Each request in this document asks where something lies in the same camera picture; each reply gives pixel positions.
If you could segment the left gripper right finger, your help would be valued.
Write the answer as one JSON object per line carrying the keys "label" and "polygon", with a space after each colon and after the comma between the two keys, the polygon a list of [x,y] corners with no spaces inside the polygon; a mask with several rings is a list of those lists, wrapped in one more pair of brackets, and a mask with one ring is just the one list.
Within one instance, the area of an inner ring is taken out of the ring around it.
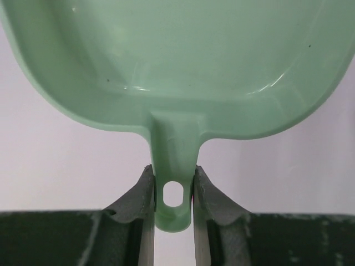
{"label": "left gripper right finger", "polygon": [[197,167],[193,193],[197,265],[353,265],[354,217],[252,213]]}

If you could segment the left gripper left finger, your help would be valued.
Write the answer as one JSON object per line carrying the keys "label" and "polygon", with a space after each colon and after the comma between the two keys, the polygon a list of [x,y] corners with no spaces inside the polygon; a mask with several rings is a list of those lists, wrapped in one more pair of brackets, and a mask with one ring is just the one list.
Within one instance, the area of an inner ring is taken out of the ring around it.
{"label": "left gripper left finger", "polygon": [[154,175],[102,210],[1,213],[2,265],[153,265]]}

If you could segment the green plastic dustpan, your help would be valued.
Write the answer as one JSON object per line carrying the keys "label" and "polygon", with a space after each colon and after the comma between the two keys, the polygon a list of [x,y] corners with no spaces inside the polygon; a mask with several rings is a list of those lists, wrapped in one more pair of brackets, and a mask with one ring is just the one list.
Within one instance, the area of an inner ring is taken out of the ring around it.
{"label": "green plastic dustpan", "polygon": [[353,1],[2,1],[1,22],[47,102],[148,142],[166,232],[190,225],[204,142],[295,126],[354,57]]}

